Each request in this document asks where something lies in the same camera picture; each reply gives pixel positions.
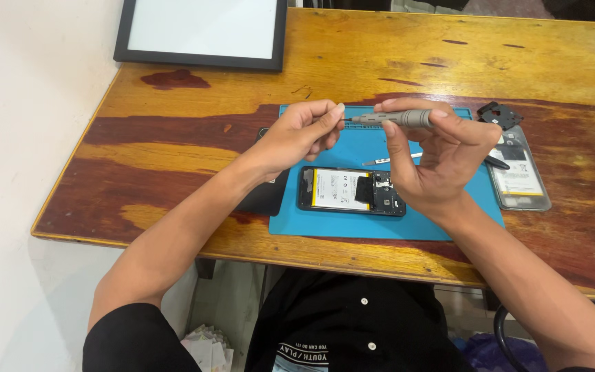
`transparent battery packaging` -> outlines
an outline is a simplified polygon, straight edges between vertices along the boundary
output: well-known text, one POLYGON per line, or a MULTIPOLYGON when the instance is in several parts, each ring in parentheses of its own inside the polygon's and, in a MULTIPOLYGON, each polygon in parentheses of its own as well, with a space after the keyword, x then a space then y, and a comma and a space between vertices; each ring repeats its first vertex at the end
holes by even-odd
POLYGON ((488 165, 501 209, 548 210, 552 207, 520 125, 502 133, 490 156, 511 167, 503 170, 488 165))

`black shirt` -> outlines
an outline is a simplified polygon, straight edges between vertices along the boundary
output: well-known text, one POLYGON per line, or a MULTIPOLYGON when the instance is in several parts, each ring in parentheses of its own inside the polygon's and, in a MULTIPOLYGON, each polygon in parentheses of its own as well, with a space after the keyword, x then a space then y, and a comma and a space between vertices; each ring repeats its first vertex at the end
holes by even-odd
MULTIPOLYGON (((89 372, 200 370, 151 304, 105 315, 83 352, 89 372)), ((447 339, 432 287, 291 269, 263 304, 245 365, 274 370, 474 371, 447 339)))

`wooden table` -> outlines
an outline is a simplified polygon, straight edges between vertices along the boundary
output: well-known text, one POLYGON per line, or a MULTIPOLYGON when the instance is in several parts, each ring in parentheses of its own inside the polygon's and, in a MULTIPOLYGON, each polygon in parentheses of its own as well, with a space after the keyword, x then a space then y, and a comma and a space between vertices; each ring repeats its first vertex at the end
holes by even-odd
MULTIPOLYGON (((124 64, 32 235, 125 247, 284 103, 496 100, 526 117, 553 202, 504 211, 507 230, 595 300, 595 23, 291 8, 286 28, 283 73, 124 64)), ((451 242, 277 236, 268 224, 233 213, 200 257, 485 287, 451 242)))

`black tape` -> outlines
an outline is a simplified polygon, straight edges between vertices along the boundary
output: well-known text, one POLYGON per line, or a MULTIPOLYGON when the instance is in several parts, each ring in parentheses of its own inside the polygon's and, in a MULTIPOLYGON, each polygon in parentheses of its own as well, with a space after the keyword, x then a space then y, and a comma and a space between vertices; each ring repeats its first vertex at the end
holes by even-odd
POLYGON ((359 177, 357 179, 357 190, 355 200, 368 205, 374 204, 374 179, 373 177, 359 177))

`blue silicone repair mat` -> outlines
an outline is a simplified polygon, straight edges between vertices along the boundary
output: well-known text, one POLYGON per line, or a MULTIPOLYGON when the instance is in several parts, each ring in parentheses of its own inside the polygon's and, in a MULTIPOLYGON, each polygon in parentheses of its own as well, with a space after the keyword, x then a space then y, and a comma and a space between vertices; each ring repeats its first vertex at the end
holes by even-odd
MULTIPOLYGON (((283 114, 286 106, 280 107, 279 115, 283 114)), ((346 117, 373 110, 372 106, 347 106, 346 117)), ((454 110, 458 116, 472 119, 468 108, 454 110)), ((418 143, 410 142, 410 153, 421 151, 418 143)), ((357 124, 346 123, 346 129, 341 131, 341 137, 333 149, 322 152, 314 162, 303 160, 291 168, 279 215, 270 217, 270 233, 345 238, 451 240, 441 228, 407 206, 407 212, 403 217, 313 212, 298 208, 298 172, 302 167, 312 165, 388 171, 389 163, 362 167, 364 162, 383 157, 389 157, 389 155, 385 132, 381 127, 362 128, 357 124)), ((415 159, 415 163, 419 164, 419 158, 415 159)), ((485 165, 479 166, 477 174, 467 183, 466 190, 493 220, 504 225, 485 165)))

